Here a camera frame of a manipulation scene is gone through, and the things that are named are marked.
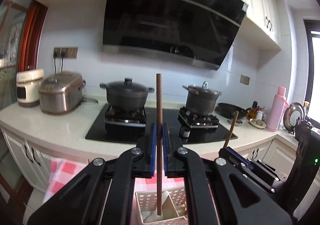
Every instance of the black range hood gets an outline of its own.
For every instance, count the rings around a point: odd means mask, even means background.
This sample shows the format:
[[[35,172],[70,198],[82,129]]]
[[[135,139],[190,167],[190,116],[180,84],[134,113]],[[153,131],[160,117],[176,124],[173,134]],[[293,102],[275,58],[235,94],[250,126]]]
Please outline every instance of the black range hood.
[[[217,70],[246,9],[241,0],[107,0],[103,44]]]

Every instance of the red and white checkered cloth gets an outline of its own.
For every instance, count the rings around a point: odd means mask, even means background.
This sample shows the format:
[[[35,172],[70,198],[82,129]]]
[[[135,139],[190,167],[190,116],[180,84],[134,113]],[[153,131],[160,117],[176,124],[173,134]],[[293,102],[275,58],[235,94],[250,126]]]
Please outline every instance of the red and white checkered cloth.
[[[43,203],[49,200],[56,192],[66,185],[87,165],[61,158],[51,158],[51,175]],[[156,191],[156,173],[151,179],[136,178],[134,192]],[[162,173],[162,189],[183,186],[183,178],[167,178]],[[132,202],[131,225],[138,224],[135,194]]]

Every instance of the window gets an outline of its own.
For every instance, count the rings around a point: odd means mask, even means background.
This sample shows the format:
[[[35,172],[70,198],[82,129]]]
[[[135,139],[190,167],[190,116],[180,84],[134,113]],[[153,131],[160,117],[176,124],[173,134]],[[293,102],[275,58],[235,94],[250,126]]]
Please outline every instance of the window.
[[[320,21],[305,20],[309,71],[305,101],[310,102],[307,119],[320,128]]]

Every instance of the chopstick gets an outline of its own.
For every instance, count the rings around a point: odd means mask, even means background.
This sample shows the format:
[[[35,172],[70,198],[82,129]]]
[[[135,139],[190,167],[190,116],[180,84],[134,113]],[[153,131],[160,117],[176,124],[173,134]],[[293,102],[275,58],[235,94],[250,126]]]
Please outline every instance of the chopstick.
[[[223,145],[224,148],[226,148],[228,146],[228,144],[229,144],[229,140],[230,140],[230,138],[232,136],[233,128],[235,127],[235,124],[236,124],[236,121],[237,121],[237,118],[238,118],[238,114],[239,114],[239,112],[235,111],[235,115],[233,116],[233,122],[231,124],[229,134],[228,134],[228,136],[226,138],[226,141],[224,142],[224,145]]]
[[[161,215],[162,200],[162,84],[161,74],[156,79],[157,101],[157,214]]]

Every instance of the wall socket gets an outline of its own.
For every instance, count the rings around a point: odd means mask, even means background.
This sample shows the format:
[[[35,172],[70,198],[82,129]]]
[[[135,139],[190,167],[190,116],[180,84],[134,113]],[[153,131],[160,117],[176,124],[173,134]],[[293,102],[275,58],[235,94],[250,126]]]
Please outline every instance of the wall socket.
[[[241,75],[240,83],[243,83],[245,85],[249,85],[249,82],[250,82],[250,77],[245,76],[245,75]]]
[[[64,48],[59,48],[55,47],[53,49],[53,57],[56,56],[57,58],[61,58],[61,54],[64,53],[63,58],[77,58],[78,54],[78,47],[64,47]]]

